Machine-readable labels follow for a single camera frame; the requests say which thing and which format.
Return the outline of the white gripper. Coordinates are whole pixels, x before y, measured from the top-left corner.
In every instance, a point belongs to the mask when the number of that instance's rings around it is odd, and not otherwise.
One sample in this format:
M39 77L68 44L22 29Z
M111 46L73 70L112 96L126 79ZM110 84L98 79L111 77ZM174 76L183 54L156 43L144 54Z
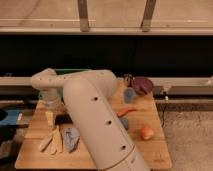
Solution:
M47 90L42 91L42 98L45 104L45 107L48 110L51 111L46 111L45 116L47 119L47 123L49 126L53 127L54 126L54 112L61 112L63 109L62 101L60 96L58 95L58 92L55 88L50 88Z

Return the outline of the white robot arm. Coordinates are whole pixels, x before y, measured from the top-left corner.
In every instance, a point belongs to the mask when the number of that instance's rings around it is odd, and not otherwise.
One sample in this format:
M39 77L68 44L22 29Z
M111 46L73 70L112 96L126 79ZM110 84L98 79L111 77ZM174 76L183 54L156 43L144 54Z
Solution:
M111 108L117 88L109 70L58 75L50 68L31 77L50 106L64 103L98 171L150 171L141 152Z

